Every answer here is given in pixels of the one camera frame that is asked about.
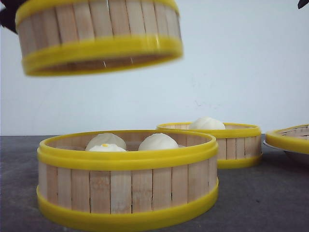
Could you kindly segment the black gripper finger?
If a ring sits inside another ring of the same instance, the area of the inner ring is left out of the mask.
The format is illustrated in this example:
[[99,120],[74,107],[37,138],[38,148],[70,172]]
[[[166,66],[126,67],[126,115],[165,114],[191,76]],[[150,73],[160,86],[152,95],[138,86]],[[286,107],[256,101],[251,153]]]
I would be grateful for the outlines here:
[[309,3],[309,0],[299,0],[297,7],[298,7],[298,9],[301,9],[304,6],[306,6],[308,3]]
[[13,33],[16,33],[15,14],[17,9],[18,5],[8,5],[0,11],[0,25]]

